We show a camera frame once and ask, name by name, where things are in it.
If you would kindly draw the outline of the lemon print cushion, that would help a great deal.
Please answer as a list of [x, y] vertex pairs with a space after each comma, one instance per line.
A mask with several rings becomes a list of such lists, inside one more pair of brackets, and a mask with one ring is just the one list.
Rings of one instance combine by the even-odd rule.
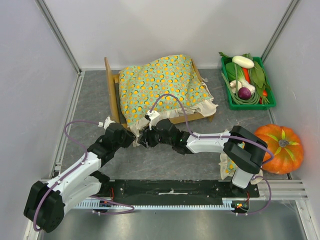
[[118, 88], [121, 113], [136, 137], [149, 125], [145, 119], [149, 110], [157, 111], [162, 120], [194, 113], [208, 117], [218, 107], [197, 77], [192, 58], [185, 54], [123, 68]]

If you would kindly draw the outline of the wooden pet bed frame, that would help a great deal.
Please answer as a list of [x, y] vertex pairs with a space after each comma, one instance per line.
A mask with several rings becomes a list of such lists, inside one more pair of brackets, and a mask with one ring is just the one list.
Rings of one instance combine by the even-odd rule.
[[[191, 59], [193, 69], [199, 78], [201, 83], [204, 83], [204, 80], [202, 79], [200, 72], [194, 62], [193, 59]], [[106, 82], [108, 87], [108, 100], [110, 105], [110, 111], [111, 111], [111, 119], [114, 120], [116, 123], [122, 124], [125, 128], [129, 129], [127, 121], [125, 117], [122, 115], [121, 108], [120, 108], [120, 98], [119, 98], [119, 76], [120, 74], [113, 74], [112, 69], [110, 67], [109, 61], [107, 57], [104, 57], [104, 64], [105, 64], [105, 71], [106, 71]], [[194, 120], [200, 120], [200, 119], [207, 119], [209, 122], [212, 122], [214, 119], [214, 114], [210, 116], [203, 116], [200, 113], [196, 112], [193, 114], [187, 115], [188, 121], [194, 121]], [[173, 124], [180, 124], [185, 121], [184, 116], [177, 116], [169, 118], [169, 120]]]

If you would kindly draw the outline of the white front rope tie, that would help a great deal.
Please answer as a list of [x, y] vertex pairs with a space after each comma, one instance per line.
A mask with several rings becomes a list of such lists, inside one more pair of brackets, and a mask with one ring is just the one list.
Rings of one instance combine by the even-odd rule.
[[208, 86], [206, 84], [208, 82], [208, 79], [203, 77], [201, 79], [202, 79], [201, 85], [208, 91]]

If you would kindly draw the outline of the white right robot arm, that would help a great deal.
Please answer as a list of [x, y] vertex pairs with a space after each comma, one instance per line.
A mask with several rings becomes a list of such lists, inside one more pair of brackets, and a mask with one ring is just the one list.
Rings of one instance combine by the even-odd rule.
[[247, 191], [252, 177], [260, 172], [268, 150], [265, 141], [239, 125], [222, 133], [200, 134], [179, 130], [168, 119], [146, 127], [138, 143], [146, 148], [153, 148], [158, 144], [169, 145], [182, 155], [226, 154], [237, 166], [229, 184], [229, 191], [235, 197], [240, 197]]

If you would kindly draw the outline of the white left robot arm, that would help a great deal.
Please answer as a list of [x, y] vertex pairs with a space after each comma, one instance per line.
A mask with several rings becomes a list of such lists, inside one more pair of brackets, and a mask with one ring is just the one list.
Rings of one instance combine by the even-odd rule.
[[85, 148], [84, 154], [71, 167], [47, 182], [35, 182], [23, 211], [32, 221], [33, 229], [50, 233], [75, 205], [95, 194], [106, 196], [110, 191], [109, 177], [99, 169], [117, 150], [129, 147], [135, 138], [132, 132], [112, 121], [107, 124], [105, 133]]

